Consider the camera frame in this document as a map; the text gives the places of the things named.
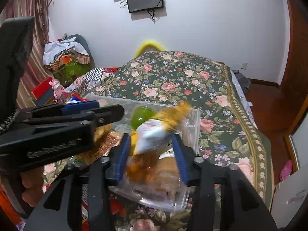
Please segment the person's hand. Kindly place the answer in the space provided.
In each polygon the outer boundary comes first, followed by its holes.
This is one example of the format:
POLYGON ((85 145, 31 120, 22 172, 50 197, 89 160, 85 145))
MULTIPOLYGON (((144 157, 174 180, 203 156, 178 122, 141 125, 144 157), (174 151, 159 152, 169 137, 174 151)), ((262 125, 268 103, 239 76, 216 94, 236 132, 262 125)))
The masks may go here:
POLYGON ((44 167, 21 173, 22 184, 25 187, 21 197, 32 208, 37 205, 44 195, 42 189, 44 185, 43 173, 44 167))

